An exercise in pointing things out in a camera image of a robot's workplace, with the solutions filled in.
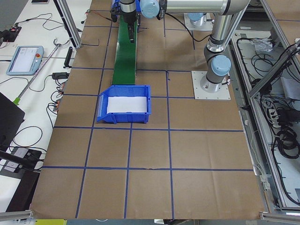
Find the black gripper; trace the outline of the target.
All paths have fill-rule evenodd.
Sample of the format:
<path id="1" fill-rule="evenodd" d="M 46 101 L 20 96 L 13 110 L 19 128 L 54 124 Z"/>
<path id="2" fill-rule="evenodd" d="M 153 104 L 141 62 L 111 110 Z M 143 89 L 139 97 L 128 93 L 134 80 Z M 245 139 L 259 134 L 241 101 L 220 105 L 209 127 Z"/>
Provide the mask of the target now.
<path id="1" fill-rule="evenodd" d="M 127 25 L 127 30 L 128 30 L 128 38 L 131 43 L 135 42 L 135 25 L 134 23 L 136 22 L 136 10 L 132 12 L 125 12 L 121 11 L 123 20 L 126 22 Z"/>

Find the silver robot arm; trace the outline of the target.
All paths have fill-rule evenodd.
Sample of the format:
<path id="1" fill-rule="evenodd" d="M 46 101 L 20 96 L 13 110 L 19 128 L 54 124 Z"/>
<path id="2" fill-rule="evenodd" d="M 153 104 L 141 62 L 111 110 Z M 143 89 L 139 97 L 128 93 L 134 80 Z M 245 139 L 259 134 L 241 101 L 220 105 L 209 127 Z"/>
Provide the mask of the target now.
<path id="1" fill-rule="evenodd" d="M 187 15 L 194 26 L 202 26 L 206 22 L 206 13 L 188 13 Z"/>
<path id="2" fill-rule="evenodd" d="M 191 23 L 202 21 L 200 14 L 214 14 L 209 40 L 204 49 L 208 71 L 201 79 L 200 86 L 207 93 L 216 93 L 228 75 L 231 61 L 222 53 L 227 47 L 247 6 L 248 0 L 121 0 L 117 10 L 128 24 L 128 35 L 134 40 L 133 28 L 137 20 L 136 6 L 145 18 L 161 20 L 172 13 L 190 14 Z"/>

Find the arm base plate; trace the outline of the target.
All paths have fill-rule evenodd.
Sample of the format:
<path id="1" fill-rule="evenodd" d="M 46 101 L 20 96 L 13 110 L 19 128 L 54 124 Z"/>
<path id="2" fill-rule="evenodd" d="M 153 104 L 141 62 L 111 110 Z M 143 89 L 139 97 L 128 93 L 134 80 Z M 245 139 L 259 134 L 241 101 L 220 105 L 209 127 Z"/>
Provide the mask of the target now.
<path id="1" fill-rule="evenodd" d="M 191 71 L 194 97 L 196 100 L 230 100 L 228 85 L 225 78 L 220 84 L 213 84 L 207 80 L 206 71 Z"/>
<path id="2" fill-rule="evenodd" d="M 209 13 L 184 13 L 184 22 L 189 30 L 212 31 L 213 28 Z"/>

